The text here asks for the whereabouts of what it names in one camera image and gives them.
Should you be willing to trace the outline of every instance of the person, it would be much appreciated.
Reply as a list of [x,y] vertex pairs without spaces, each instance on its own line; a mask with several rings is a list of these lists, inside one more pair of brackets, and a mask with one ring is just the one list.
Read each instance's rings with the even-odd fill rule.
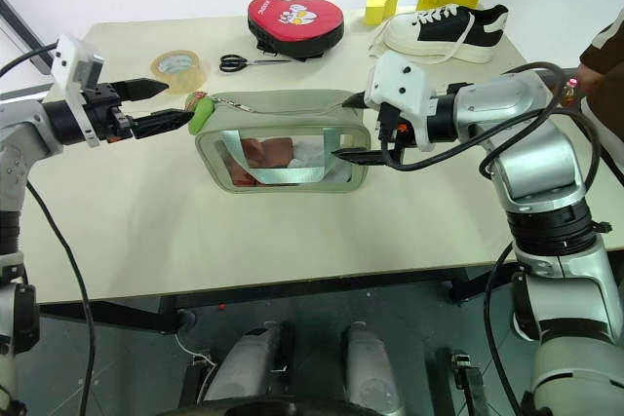
[[624,172],[624,9],[580,57],[581,110],[597,125],[601,143]]

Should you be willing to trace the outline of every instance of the transparent pouch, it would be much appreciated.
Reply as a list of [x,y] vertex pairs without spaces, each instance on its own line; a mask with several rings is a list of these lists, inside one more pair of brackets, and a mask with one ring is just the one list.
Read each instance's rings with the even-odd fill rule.
[[216,183],[230,192],[350,192],[367,168],[332,152],[371,147],[361,109],[339,90],[212,95],[214,114],[195,142]]

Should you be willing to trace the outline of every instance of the red heart-shaped box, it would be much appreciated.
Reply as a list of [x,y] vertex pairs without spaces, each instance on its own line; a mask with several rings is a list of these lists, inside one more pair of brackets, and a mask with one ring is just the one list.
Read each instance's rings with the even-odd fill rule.
[[319,57],[344,33],[342,11],[327,0],[253,0],[248,24],[259,49],[302,59]]

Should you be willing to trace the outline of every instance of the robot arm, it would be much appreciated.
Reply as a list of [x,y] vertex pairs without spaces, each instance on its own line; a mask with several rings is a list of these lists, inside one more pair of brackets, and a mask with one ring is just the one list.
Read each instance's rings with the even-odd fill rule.
[[[489,176],[522,266],[513,281],[515,317],[520,329],[541,343],[524,411],[622,414],[624,352],[615,346],[622,306],[585,202],[574,149],[547,120],[496,154],[496,148],[530,126],[527,116],[535,119],[547,106],[549,90],[529,71],[482,85],[460,84],[442,96],[431,90],[421,69],[396,53],[384,54],[362,99],[348,104],[379,111],[382,151],[334,154],[356,164],[417,170],[444,157],[403,165],[405,148],[430,151],[439,141],[459,140],[461,146],[478,138],[488,153],[494,152]],[[510,119],[516,124],[510,126]]]
[[184,125],[192,113],[166,110],[140,119],[124,115],[125,100],[147,99],[167,88],[148,79],[98,84],[102,60],[72,38],[58,41],[53,74],[64,100],[0,104],[0,414],[20,414],[15,354],[39,339],[35,288],[20,281],[20,211],[30,168],[61,153],[64,145],[86,141],[94,147],[125,138],[144,138]]

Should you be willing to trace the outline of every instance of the cartoon print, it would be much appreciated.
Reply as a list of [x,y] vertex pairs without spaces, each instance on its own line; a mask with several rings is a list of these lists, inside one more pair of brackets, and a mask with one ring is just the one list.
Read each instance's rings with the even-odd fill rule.
[[308,12],[307,7],[298,4],[292,4],[288,12],[282,12],[280,15],[281,23],[290,24],[307,24],[314,21],[317,15],[313,12]]

